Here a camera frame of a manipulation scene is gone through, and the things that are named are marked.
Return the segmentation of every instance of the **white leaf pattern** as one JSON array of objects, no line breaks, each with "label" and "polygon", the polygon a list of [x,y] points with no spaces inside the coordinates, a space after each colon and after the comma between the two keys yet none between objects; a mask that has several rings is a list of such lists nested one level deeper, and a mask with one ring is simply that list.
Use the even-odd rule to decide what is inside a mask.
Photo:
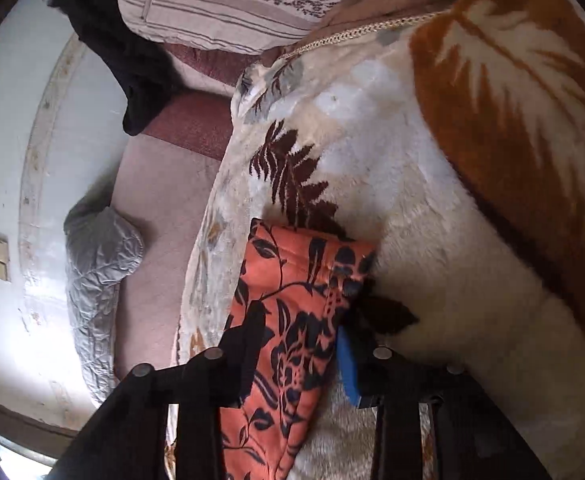
[{"label": "white leaf pattern", "polygon": [[501,118],[508,108],[521,117],[538,165],[541,136],[565,195],[575,204],[578,192],[585,201],[585,91],[557,59],[579,65],[583,61],[565,40],[539,28],[525,12],[492,14],[494,7],[493,2],[480,0],[464,13],[464,20],[455,20],[437,63],[457,52],[455,76],[467,67],[475,108],[485,77]]}]

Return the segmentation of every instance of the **black cloth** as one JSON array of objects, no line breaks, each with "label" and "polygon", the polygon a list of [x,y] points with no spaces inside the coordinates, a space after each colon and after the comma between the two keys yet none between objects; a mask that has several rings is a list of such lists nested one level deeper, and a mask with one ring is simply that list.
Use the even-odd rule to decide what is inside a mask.
[{"label": "black cloth", "polygon": [[124,131],[137,135],[184,88],[168,53],[131,31],[117,0],[49,0],[90,49],[104,60],[128,98]]}]

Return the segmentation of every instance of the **white wall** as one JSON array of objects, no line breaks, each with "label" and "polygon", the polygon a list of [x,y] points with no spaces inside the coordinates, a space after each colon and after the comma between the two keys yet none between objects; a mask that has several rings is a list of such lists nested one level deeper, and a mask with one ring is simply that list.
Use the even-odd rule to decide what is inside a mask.
[{"label": "white wall", "polygon": [[33,120],[71,34],[67,18],[42,0],[20,0],[0,27],[0,234],[9,241],[12,278],[0,280],[0,404],[78,429],[93,406],[65,310],[61,224],[90,185],[116,168],[127,141],[121,128],[125,97],[90,51],[73,74],[42,161],[35,277],[44,286],[35,291],[36,310],[24,304],[18,246],[21,177]]}]

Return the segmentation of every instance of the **fleece blanket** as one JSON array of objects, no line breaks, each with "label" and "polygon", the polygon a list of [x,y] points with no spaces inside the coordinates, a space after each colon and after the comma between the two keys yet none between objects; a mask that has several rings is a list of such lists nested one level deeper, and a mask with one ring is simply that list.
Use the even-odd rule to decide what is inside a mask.
[{"label": "fleece blanket", "polygon": [[[250,219],[378,246],[384,342],[463,364],[557,480],[585,478],[585,13],[458,0],[247,71],[186,272],[178,361],[220,338]],[[288,476],[363,479],[374,415],[328,388]]]}]

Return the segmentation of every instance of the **floral print fabric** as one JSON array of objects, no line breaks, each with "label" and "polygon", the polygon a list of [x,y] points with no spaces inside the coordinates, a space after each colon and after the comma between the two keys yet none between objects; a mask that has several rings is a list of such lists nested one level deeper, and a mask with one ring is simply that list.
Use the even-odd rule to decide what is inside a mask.
[{"label": "floral print fabric", "polygon": [[221,408],[227,480],[286,478],[319,402],[336,325],[372,258],[364,242],[253,219],[226,328],[255,306],[266,310],[266,328],[250,393],[240,408]]}]

